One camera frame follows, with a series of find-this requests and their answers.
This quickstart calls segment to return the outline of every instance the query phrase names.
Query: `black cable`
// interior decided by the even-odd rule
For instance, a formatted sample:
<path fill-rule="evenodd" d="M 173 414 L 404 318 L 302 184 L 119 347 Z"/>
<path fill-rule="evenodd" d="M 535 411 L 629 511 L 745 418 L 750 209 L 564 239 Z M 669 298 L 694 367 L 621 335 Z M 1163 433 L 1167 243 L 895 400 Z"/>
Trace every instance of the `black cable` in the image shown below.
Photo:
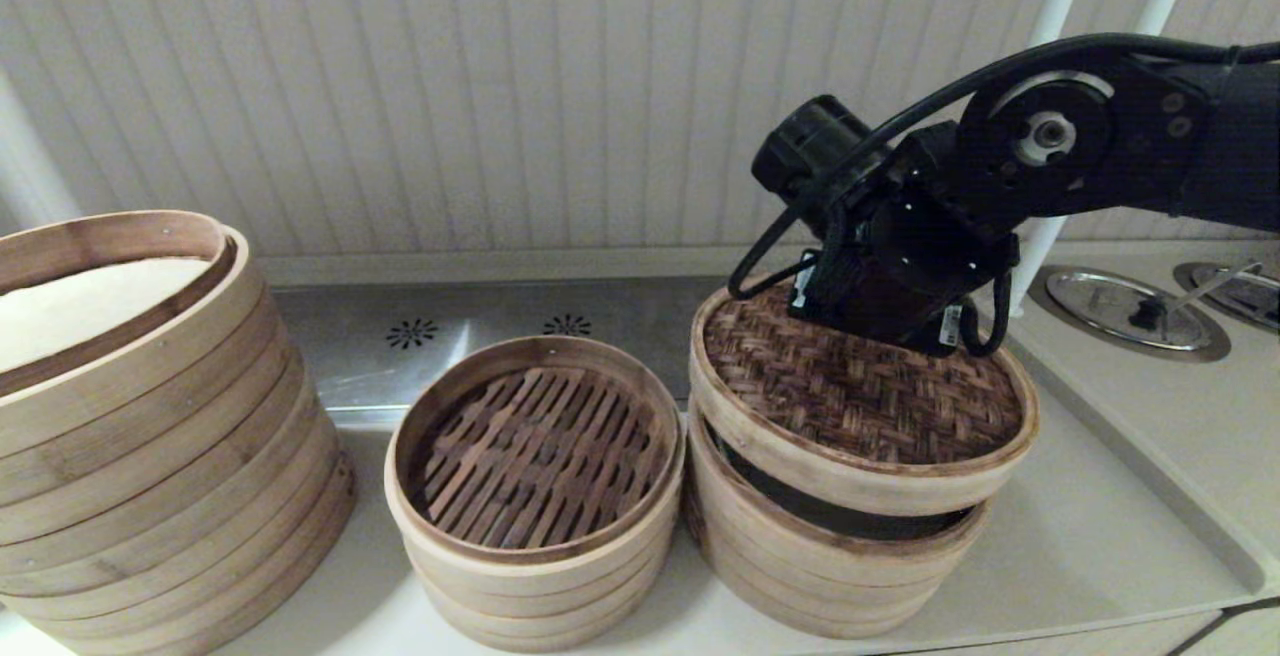
<path fill-rule="evenodd" d="M 964 310 L 960 313 L 960 337 L 964 338 L 964 346 L 970 355 L 979 359 L 989 356 L 1005 341 L 1005 332 L 1009 331 L 1009 306 L 1012 301 L 1012 290 L 1014 274 L 1006 270 L 996 281 L 996 314 L 993 314 L 991 336 L 986 343 L 980 341 L 978 334 L 978 308 L 974 306 L 972 299 L 964 300 Z"/>
<path fill-rule="evenodd" d="M 977 91 L 979 87 L 987 86 L 987 83 L 991 83 L 997 78 L 1005 77 L 1015 69 L 1032 65 L 1034 62 L 1041 59 L 1059 58 L 1092 49 L 1107 49 L 1128 54 L 1192 63 L 1220 63 L 1231 56 L 1238 59 L 1238 63 L 1262 63 L 1280 59 L 1280 41 L 1244 46 L 1243 49 L 1238 49 L 1233 53 L 1231 49 L 1221 46 L 1178 41 L 1158 36 L 1142 36 L 1137 33 L 1091 33 L 1085 36 L 1075 36 L 1059 41 L 1051 41 L 1048 44 L 1020 51 L 1019 54 L 1005 56 L 964 77 L 956 78 L 956 81 L 952 81 L 933 94 L 924 96 L 924 99 L 920 99 L 906 109 L 902 109 L 900 113 L 868 133 L 868 136 L 859 142 L 859 145 L 850 150 L 850 154 L 845 155 L 845 159 L 841 159 L 824 173 L 815 174 L 815 178 L 808 188 L 796 196 L 796 199 L 787 205 L 786 210 L 782 210 L 782 214 L 778 215 L 772 224 L 769 224 L 769 228 L 760 234 L 742 260 L 739 261 L 737 268 L 733 269 L 733 273 L 730 277 L 730 292 L 737 299 L 744 297 L 739 296 L 739 293 L 745 293 L 741 291 L 742 279 L 745 279 L 751 269 L 759 264 L 760 259 L 763 259 L 769 249 L 777 243 L 778 238 L 787 232 L 787 228 L 791 228 L 791 226 L 795 224 L 804 209 L 828 196 L 828 182 L 833 176 L 847 172 L 852 165 L 860 163 L 860 160 L 863 160 L 868 154 L 886 146 L 892 138 L 900 136 L 908 128 L 914 127 L 915 123 L 933 115 L 947 105 L 955 104 L 960 99 Z"/>

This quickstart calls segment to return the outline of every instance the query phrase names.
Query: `metal pot lid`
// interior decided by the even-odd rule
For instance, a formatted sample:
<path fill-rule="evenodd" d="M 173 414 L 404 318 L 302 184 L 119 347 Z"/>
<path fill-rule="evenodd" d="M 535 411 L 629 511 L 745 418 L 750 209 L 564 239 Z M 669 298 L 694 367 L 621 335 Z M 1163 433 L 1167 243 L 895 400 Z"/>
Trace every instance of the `metal pot lid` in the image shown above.
<path fill-rule="evenodd" d="M 1151 328 L 1134 316 L 1148 299 L 1175 301 L 1170 292 L 1092 269 L 1050 274 L 1044 290 L 1061 309 L 1117 338 L 1169 351 L 1199 351 L 1212 343 L 1212 323 L 1192 309 L 1169 313 Z"/>
<path fill-rule="evenodd" d="M 1226 270 L 1220 264 L 1192 263 L 1174 269 L 1179 286 L 1192 290 Z M 1253 273 L 1240 273 L 1210 291 L 1203 300 L 1224 313 L 1275 333 L 1280 329 L 1280 281 Z"/>

